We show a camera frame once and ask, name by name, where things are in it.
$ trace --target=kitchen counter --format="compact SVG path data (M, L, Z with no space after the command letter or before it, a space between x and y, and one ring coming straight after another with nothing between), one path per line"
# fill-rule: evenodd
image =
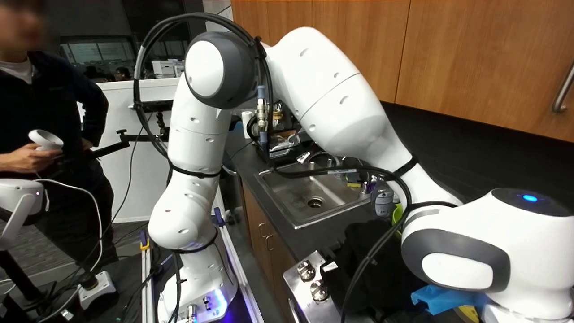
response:
M462 202L473 202L495 187L522 187L574 209L572 144L400 107L385 107L385 114L430 177L453 189ZM292 230L260 187L256 175L269 168L242 132L229 134L227 157L297 261L342 243L348 225L373 220L365 205L315 227Z
M265 212L267 220L296 261L304 259L313 250L330 250L344 243L344 229L348 225L374 220L371 205L364 205L319 225L294 230L283 218L281 211L272 203L270 196L258 184L258 173L269 169L269 166L256 157L249 141L245 141L238 132L229 134L226 153L242 178L242 184L252 193L256 203Z

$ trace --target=stainless steel sink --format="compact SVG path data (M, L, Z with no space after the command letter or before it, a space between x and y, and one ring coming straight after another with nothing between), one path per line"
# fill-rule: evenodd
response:
M317 225L367 203L360 191L339 177L283 178L274 171L258 173L258 182L294 230Z

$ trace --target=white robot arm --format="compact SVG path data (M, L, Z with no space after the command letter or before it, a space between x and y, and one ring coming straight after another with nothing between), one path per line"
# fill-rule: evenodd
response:
M410 203L443 203L409 214L401 247L414 275L444 288L484 291L500 308L525 318L565 320L572 313L572 214L545 198L539 200L552 207L523 207L514 202L522 193L514 191L495 191L461 205L410 162L365 80L321 33L296 29L265 53L274 96L317 146L333 157L400 171ZM193 175L217 173L226 144L229 116L206 99L233 89L233 81L252 89L249 71L254 67L247 55L236 56L242 49L227 38L200 37L191 44L170 121L168 157L179 171L172 173L148 223L159 247L191 252L181 256L179 309L195 313L199 322L218 320L235 295L233 275L209 221L217 178ZM398 186L391 184L391 189L407 203ZM175 306L175 286L172 279L161 295L159 322L166 322Z

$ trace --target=power cord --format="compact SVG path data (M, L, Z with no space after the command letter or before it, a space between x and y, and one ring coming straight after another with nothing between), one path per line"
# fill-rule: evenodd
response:
M179 277L179 266L177 266L177 257L175 256L172 256L172 272L175 272L174 275L175 275L177 297L175 297L175 308L174 308L174 313L172 313L168 323L170 322L177 323L177 320L179 320L179 302L181 302L181 277Z
M104 236L111 230L113 221L120 216L120 212L122 212L122 209L123 209L123 205L125 205L125 202L127 202L127 196L129 196L129 191L130 191L130 184L132 184L132 162L134 162L136 148L138 148L138 142L132 144L130 153L129 153L127 186L125 186L123 198L122 198L118 209L114 211L114 214L113 214L107 229L104 230Z
M100 261L102 261L102 256L104 256L104 229L102 229L102 214L100 214L100 207L96 205L96 200L95 200L95 196L89 193L89 191L86 191L86 189L82 189L82 187L73 187L73 186L68 186L68 184L62 184L62 182L55 182L55 180L50 180L50 178L37 178L35 182L39 182L39 184L52 184L52 186L57 186L57 187L62 187L62 189L68 189L68 191L77 191L77 193L82 193L82 195L86 195L86 196L89 196L89 200L91 200L91 203L93 203L93 209L95 209L95 216L96 216L96 227L98 227L98 256L96 256L96 261L91 264L91 268L89 268L89 272L93 272L98 264L100 264Z
M299 171L299 173L285 173L279 171L278 168L274 168L274 171L281 177L287 178L306 178L306 177L317 177L317 175L340 175L340 173L349 173L349 171L365 171L365 173L374 173L374 175L382 175L383 180L387 182L394 182L400 191L405 196L405 212L401 216L401 220L391 227L373 247L371 250L364 256L364 259L360 261L360 264L357 266L353 279L344 293L342 299L342 306L340 306L340 323L344 323L344 306L349 302L349 297L353 295L358 281L362 279L365 268L373 263L373 259L378 256L378 252L394 238L394 234L400 234L400 229L403 225L403 221L407 220L407 216L416 211L416 209L423 209L423 207L432 207L432 205L441 205L441 207L455 207L452 203L444 203L444 202L426 202L426 203L412 203L412 196L410 191L407 187L407 184L400 178L400 175L385 171L385 169L378 169L378 168L371 168L371 166L358 166L358 168L328 168L328 169L313 169L313 171Z
M86 256L86 259L89 259L89 257L93 256L93 252L96 250L96 247L98 247L98 259L96 259L96 263L91 266L89 272L93 272L93 270L98 266L98 263L100 263L100 259L102 259L102 254L104 254L104 236L111 230L113 221L118 218L120 211L123 209L123 205L125 205L125 202L127 202L127 196L129 196L129 191L130 191L130 182L132 182L132 160L134 160L136 146L138 146L138 142L134 142L134 146L132 146L132 150L130 150L130 155L129 155L127 189L125 189L125 193L123 193L122 203L118 205L118 209L116 209L116 212L113 214L113 218L111 218L111 221L109 221L109 225L107 225L105 230L102 230L100 209L98 209L96 200L93 198L93 195L87 193L87 191L84 191L84 189L80 189L80 187L75 187L77 191L89 195L91 202L95 203L95 211L96 211L98 241L93 245L93 248L89 250L89 254ZM70 187L70 189L71 189L71 186L59 184L59 182L53 182L53 180L46 180L46 178L39 178L39 182L48 182L48 184L55 184L55 186ZM77 268L75 272L71 272L66 279L62 279L62 282L64 282L64 281L70 281L70 279L75 277L78 272L80 272L80 268ZM59 297L61 293L68 291L68 290L73 288L73 286L77 286L77 281L62 286L57 293L53 293L53 297ZM66 306L73 300L73 297L77 297L77 293L78 293L78 288L75 288L75 291L71 293L71 297L70 297L57 311L53 311L52 315L48 315L48 317L43 318L41 322L52 320L52 318L55 318L57 315L61 315L61 311L66 309Z

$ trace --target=cabinet door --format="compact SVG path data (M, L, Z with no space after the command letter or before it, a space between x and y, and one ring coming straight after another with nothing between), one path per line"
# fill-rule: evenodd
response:
M572 0L412 0L396 103L574 142Z
M283 318L287 322L292 322L290 320L292 315L290 315L288 304L287 304L288 290L283 281L283 273L288 268L292 268L294 264L296 264L296 261L287 252L287 247L283 245L283 241L276 234L272 234L272 238L270 238L272 295L274 295L274 300L278 302L278 308L283 313Z
M244 187L245 218L249 227L251 252L263 272L267 284L272 282L270 268L270 232L263 211L256 205L252 195Z
M410 0L231 0L233 20L263 44L315 28L392 103Z

